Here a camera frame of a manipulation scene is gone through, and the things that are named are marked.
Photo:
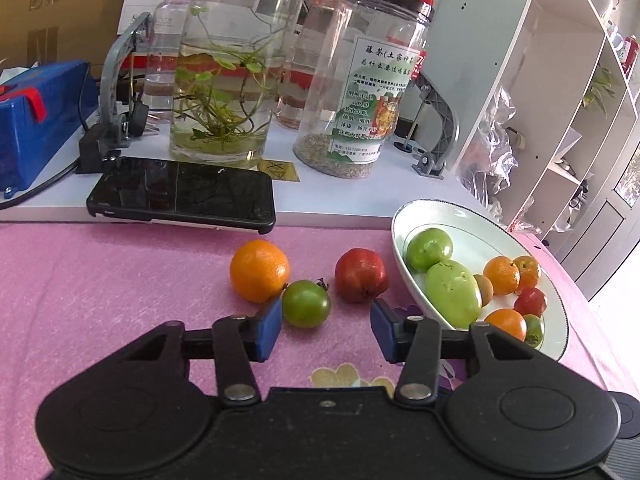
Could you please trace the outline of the brown kiwi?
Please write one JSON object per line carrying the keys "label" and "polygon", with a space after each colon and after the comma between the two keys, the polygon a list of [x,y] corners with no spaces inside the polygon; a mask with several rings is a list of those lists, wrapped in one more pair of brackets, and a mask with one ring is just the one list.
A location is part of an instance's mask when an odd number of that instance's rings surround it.
{"label": "brown kiwi", "polygon": [[474,275],[478,290],[480,291],[480,305],[482,307],[488,306],[494,298],[494,286],[489,278],[486,278],[484,274]]}

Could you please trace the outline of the large green mango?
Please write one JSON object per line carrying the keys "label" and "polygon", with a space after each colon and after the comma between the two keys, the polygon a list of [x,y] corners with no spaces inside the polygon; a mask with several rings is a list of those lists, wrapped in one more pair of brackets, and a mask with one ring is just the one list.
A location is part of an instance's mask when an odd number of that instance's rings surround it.
{"label": "large green mango", "polygon": [[428,228],[410,240],[405,262],[410,270],[425,273],[434,264],[449,260],[453,249],[452,240],[445,231]]}

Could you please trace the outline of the tangerine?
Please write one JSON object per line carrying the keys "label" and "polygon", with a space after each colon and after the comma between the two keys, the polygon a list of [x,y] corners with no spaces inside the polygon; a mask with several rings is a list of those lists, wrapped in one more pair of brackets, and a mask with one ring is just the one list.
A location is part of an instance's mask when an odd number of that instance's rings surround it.
{"label": "tangerine", "polygon": [[513,294],[520,284],[520,269],[506,256],[490,259],[484,266],[483,275],[491,282],[496,296]]}
{"label": "tangerine", "polygon": [[513,260],[513,263],[518,267],[518,273],[520,274],[520,281],[518,282],[518,289],[516,292],[519,294],[524,288],[536,287],[541,277],[541,268],[538,261],[529,255],[522,255]]}

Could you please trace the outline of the large orange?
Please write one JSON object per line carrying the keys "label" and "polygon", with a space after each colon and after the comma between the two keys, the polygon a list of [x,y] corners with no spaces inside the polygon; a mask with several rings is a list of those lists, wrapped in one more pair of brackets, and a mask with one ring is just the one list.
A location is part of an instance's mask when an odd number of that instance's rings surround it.
{"label": "large orange", "polygon": [[242,245],[233,255],[229,269],[234,291],[253,304],[264,304],[279,296],[290,272],[288,257],[266,240]]}

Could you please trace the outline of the black smartphone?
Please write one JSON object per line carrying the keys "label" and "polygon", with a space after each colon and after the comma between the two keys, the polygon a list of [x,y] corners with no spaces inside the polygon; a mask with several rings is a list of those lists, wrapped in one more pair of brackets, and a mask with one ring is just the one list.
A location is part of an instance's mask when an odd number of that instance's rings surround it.
{"label": "black smartphone", "polygon": [[272,179],[261,171],[195,162],[119,157],[87,198],[93,217],[269,233]]}

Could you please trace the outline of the white raised board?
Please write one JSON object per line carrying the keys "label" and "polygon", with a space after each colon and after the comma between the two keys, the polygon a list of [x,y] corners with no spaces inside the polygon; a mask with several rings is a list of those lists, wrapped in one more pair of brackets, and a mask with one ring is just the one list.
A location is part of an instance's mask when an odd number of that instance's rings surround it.
{"label": "white raised board", "polygon": [[[265,158],[292,162],[298,180],[274,181],[273,197],[278,226],[386,229],[406,203],[419,198],[446,200],[483,216],[487,210],[449,172],[441,179],[417,174],[409,154],[386,143],[369,177],[339,179],[305,166],[292,152],[294,131],[273,124]],[[1,211],[3,222],[100,222],[88,213],[86,200],[97,174],[70,174],[21,205]]]}

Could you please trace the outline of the pink floral tablecloth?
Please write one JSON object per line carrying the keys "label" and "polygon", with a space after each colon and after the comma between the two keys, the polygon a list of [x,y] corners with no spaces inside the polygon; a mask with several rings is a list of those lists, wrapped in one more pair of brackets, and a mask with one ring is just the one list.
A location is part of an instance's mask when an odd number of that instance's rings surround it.
{"label": "pink floral tablecloth", "polygon": [[[293,281],[324,278],[331,294],[337,259],[350,248],[371,249],[390,276],[384,299],[401,308],[413,303],[389,230],[277,228],[266,239],[288,257]],[[231,258],[249,240],[256,236],[142,224],[2,224],[1,479],[48,473],[34,422],[41,400],[62,382],[160,323],[179,320],[194,330],[254,313],[229,280]],[[622,390],[576,333],[582,300],[567,301],[570,343],[561,362],[603,389]],[[285,325],[269,361],[253,365],[263,393],[310,387],[317,368],[342,364],[355,369],[354,385],[396,382],[398,366],[382,358],[368,310],[332,304],[320,330]]]}

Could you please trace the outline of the blue power box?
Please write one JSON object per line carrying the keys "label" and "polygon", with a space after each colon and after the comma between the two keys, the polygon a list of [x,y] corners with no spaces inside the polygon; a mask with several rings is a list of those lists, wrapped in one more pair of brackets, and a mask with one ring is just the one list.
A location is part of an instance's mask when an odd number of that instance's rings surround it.
{"label": "blue power box", "polygon": [[27,190],[70,136],[98,109],[85,61],[29,68],[1,85],[1,192]]}

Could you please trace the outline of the clear jar with seeds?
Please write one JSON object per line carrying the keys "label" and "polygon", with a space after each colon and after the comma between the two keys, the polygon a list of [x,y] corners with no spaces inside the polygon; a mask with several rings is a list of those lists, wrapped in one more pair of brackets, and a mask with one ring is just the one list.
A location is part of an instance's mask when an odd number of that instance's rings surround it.
{"label": "clear jar with seeds", "polygon": [[338,0],[311,79],[295,156],[342,179],[367,177],[426,58],[435,0]]}

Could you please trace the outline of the glass vase with plant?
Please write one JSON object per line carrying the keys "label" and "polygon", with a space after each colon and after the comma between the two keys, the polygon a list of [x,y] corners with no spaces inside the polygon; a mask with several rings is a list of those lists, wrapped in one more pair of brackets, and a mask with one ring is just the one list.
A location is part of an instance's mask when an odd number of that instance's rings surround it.
{"label": "glass vase with plant", "polygon": [[303,1],[190,0],[172,99],[175,158],[258,164]]}

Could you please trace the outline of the clear bottle red cap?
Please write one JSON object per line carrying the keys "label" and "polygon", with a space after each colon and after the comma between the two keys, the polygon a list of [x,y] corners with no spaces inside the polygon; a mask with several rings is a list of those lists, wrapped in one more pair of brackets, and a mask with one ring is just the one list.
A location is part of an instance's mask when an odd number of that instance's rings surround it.
{"label": "clear bottle red cap", "polygon": [[152,16],[151,39],[141,102],[149,129],[171,121],[174,83],[183,26],[190,0],[163,0]]}

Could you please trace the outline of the potted green plant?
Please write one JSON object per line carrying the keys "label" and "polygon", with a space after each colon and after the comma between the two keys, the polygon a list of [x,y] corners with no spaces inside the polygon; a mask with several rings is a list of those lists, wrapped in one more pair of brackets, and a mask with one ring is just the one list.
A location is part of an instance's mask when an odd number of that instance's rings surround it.
{"label": "potted green plant", "polygon": [[614,98],[614,87],[616,84],[617,81],[611,71],[601,64],[598,64],[587,91],[582,97],[582,108],[590,108],[593,104],[596,104],[603,114],[608,114],[604,104],[604,97],[609,96],[610,98]]}

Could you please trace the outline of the white shelf unit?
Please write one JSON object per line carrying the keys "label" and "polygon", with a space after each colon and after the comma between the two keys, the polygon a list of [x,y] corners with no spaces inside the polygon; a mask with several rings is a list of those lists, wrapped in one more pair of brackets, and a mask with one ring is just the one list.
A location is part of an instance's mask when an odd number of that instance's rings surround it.
{"label": "white shelf unit", "polygon": [[[617,81],[608,114],[582,97],[597,65]],[[498,197],[506,223],[527,219],[587,297],[636,244],[638,208],[614,191],[637,145],[638,110],[591,0],[436,0],[424,73],[456,112],[456,170],[499,86],[524,136],[511,185]]]}

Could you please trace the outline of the cardboard box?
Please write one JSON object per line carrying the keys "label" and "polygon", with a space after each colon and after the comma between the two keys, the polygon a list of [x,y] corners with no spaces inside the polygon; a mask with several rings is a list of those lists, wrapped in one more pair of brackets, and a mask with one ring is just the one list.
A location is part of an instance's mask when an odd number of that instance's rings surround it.
{"label": "cardboard box", "polygon": [[124,0],[1,0],[1,67],[86,61],[100,76]]}

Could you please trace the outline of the grey clamp bracket left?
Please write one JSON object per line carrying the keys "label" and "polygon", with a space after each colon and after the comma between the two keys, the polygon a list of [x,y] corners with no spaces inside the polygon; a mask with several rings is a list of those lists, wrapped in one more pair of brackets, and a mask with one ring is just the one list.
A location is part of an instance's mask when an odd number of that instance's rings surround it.
{"label": "grey clamp bracket left", "polygon": [[99,86],[99,119],[78,142],[78,174],[100,174],[144,133],[149,107],[136,93],[134,54],[148,39],[150,26],[149,12],[141,13],[107,52]]}

